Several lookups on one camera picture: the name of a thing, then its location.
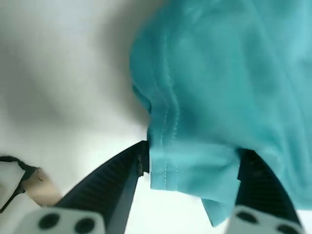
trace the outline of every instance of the cloth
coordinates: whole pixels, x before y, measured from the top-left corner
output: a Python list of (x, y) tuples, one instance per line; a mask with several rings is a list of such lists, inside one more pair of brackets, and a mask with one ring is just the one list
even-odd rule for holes
[(151, 115), (151, 187), (202, 198), (212, 225), (255, 150), (312, 208), (312, 1), (172, 0), (139, 32), (134, 91)]

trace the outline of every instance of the tan tape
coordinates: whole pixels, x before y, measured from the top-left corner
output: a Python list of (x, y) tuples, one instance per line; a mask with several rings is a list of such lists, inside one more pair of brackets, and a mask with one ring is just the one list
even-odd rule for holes
[(54, 206), (61, 199), (61, 193), (42, 168), (21, 184), (27, 195), (40, 206)]

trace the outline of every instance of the teal shirt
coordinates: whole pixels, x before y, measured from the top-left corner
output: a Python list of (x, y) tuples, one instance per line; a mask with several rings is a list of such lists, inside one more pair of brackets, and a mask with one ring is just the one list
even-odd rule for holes
[(247, 148), (312, 208), (311, 0), (172, 0), (139, 32), (131, 71), (151, 115), (152, 188), (202, 198), (217, 225)]

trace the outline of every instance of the white table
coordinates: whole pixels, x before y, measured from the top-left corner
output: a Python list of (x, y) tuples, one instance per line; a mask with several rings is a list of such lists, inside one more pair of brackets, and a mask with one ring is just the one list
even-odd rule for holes
[[(159, 6), (0, 0), (0, 152), (42, 167), (66, 193), (145, 139), (148, 115), (132, 93), (128, 51)], [(126, 233), (223, 233), (225, 224), (212, 229), (199, 199), (152, 191), (149, 183), (139, 181)], [(34, 209), (27, 196), (17, 197), (0, 214), (0, 233), (11, 234)]]

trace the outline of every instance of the stitching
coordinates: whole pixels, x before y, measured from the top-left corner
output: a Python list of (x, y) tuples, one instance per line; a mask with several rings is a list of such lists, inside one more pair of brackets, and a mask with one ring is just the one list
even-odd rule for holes
[[(160, 136), (160, 147), (161, 147), (161, 153), (162, 155), (164, 156), (164, 151), (163, 151), (163, 138), (164, 138), (164, 132), (166, 130), (166, 125), (167, 125), (167, 116), (168, 116), (168, 108), (169, 108), (169, 105), (166, 101), (166, 98), (165, 96), (163, 95), (163, 93), (160, 91), (160, 88), (157, 84), (157, 81), (156, 81), (156, 75), (155, 75), (155, 71), (152, 67), (152, 65), (149, 63), (150, 65), (150, 70), (151, 70), (151, 73), (152, 73), (152, 77), (153, 77), (153, 80), (154, 80), (154, 87), (157, 91), (157, 93), (159, 94), (159, 96), (163, 99), (165, 105), (166, 105), (166, 112), (165, 112), (165, 116), (164, 116), (164, 122), (162, 124), (162, 129), (161, 129), (161, 136)], [(164, 189), (166, 190), (167, 189), (167, 161), (165, 162), (165, 175), (164, 175)]]
[[(281, 60), (280, 60), (280, 58), (279, 58), (278, 52), (277, 52), (277, 50), (276, 50), (276, 48), (275, 48), (275, 46), (274, 46), (274, 44), (273, 44), (273, 41), (272, 41), (271, 38), (269, 37), (269, 33), (267, 32), (267, 29), (266, 29), (265, 24), (264, 24), (264, 22), (263, 22), (263, 20), (262, 20), (262, 18), (261, 18), (261, 16), (260, 16), (260, 14), (259, 14), (259, 12), (258, 12), (258, 9), (257, 9), (256, 5), (254, 4), (254, 2), (253, 2), (252, 0), (250, 1), (250, 7), (253, 9), (253, 11), (255, 12), (255, 14), (257, 15), (257, 18), (258, 18), (258, 20), (259, 20), (259, 24), (260, 24), (260, 26), (261, 26), (261, 28), (262, 28), (262, 30), (263, 30), (263, 33), (264, 33), (265, 36), (266, 36), (267, 41), (269, 42), (268, 44), (271, 46), (271, 49), (272, 49), (272, 51), (274, 52), (275, 58), (276, 58), (277, 62), (279, 63), (279, 67), (280, 67), (281, 70), (284, 71), (285, 76), (286, 76), (286, 78), (287, 78), (287, 80), (288, 80), (288, 84), (289, 84), (290, 88), (292, 89), (293, 93), (295, 94), (296, 91), (295, 91), (295, 89), (294, 89), (294, 87), (293, 87), (293, 85), (292, 85), (292, 81), (291, 81), (291, 79), (290, 79), (289, 72), (287, 71), (286, 68), (284, 68), (284, 67), (282, 66), (283, 63), (281, 62)], [(294, 100), (296, 101), (296, 104), (297, 104), (297, 106), (298, 106), (298, 109), (299, 109), (299, 111), (300, 111), (300, 113), (301, 113), (302, 122), (303, 122), (304, 126), (307, 126), (306, 120), (305, 120), (305, 117), (304, 117), (304, 114), (303, 114), (304, 112), (303, 112), (302, 106), (300, 105), (298, 99), (296, 98), (296, 95), (294, 95), (293, 98), (294, 98)], [(308, 149), (309, 149), (309, 156), (310, 156), (310, 158), (311, 158), (311, 147), (310, 147), (310, 145), (309, 145), (309, 143), (308, 143), (308, 134), (307, 134), (306, 127), (304, 127), (303, 132), (304, 132), (304, 134), (305, 134), (305, 140), (306, 140), (307, 147), (308, 147)]]
[[(164, 53), (168, 51), (168, 37), (166, 37), (166, 35), (164, 34)], [(164, 70), (165, 70), (165, 74), (167, 76), (167, 80), (168, 80), (168, 84), (169, 84), (169, 95), (172, 98), (172, 102), (175, 106), (175, 110), (176, 110), (176, 115), (174, 118), (174, 123), (173, 123), (173, 132), (172, 132), (172, 138), (171, 138), (171, 143), (174, 144), (174, 140), (176, 139), (176, 133), (177, 133), (177, 126), (178, 126), (178, 121), (180, 118), (180, 106), (179, 106), (179, 102), (177, 99), (177, 96), (174, 92), (174, 81), (172, 79), (172, 75), (171, 75), (171, 69), (169, 66), (169, 62), (167, 57), (164, 55), (163, 57), (163, 61), (164, 61)], [(177, 173), (177, 166), (175, 168), (175, 177), (176, 177), (176, 182), (175, 182), (175, 187), (177, 187), (177, 179), (178, 179), (178, 173)]]
[(167, 190), (167, 161), (165, 162), (165, 190)]

